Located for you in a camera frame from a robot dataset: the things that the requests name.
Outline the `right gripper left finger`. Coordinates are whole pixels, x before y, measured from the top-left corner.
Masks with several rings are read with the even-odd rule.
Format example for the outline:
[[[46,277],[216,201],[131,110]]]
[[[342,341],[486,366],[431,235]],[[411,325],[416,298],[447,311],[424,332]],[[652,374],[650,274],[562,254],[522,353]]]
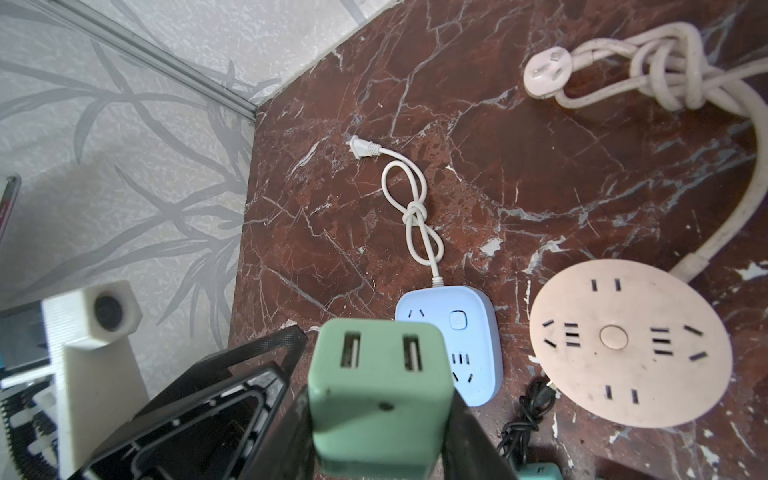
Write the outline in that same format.
[[[239,479],[312,479],[314,473],[309,394],[303,387],[271,437],[246,462]]]

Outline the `teal green cube charger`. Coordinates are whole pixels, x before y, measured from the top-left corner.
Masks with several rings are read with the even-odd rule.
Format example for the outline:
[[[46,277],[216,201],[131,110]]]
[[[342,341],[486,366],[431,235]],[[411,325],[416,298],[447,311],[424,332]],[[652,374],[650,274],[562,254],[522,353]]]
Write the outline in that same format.
[[[519,480],[563,480],[560,468],[552,462],[526,463],[517,475]]]

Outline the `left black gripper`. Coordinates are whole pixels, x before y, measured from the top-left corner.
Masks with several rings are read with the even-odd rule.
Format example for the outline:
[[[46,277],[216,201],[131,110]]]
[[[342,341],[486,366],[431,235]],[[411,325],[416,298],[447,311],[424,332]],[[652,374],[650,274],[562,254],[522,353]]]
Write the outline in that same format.
[[[197,362],[84,462],[76,479],[241,479],[307,337],[291,326]]]

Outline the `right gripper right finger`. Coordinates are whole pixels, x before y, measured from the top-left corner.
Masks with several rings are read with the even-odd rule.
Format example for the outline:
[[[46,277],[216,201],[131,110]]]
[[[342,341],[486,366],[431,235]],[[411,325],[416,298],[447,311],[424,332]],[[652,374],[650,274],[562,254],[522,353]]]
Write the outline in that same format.
[[[442,446],[446,480],[514,480],[517,473],[498,454],[478,420],[455,391]]]

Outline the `light green cube charger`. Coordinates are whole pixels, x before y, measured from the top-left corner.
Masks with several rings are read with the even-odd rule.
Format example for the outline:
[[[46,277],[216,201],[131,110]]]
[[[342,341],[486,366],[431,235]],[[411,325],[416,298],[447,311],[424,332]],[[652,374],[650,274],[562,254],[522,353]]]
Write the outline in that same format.
[[[318,334],[308,396],[323,474],[426,479],[454,396],[443,335],[428,323],[332,319]]]

